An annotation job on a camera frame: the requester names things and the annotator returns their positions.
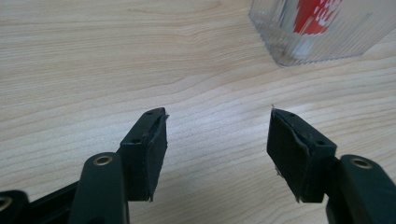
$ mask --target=transparent box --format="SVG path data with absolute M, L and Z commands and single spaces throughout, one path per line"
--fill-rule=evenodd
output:
M 396 0 L 253 0 L 249 16 L 290 66 L 362 55 L 396 28 Z

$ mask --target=red label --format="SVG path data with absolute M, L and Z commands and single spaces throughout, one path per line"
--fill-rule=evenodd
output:
M 300 0 L 294 23 L 294 33 L 301 35 L 323 34 L 335 15 L 332 14 L 341 0 Z

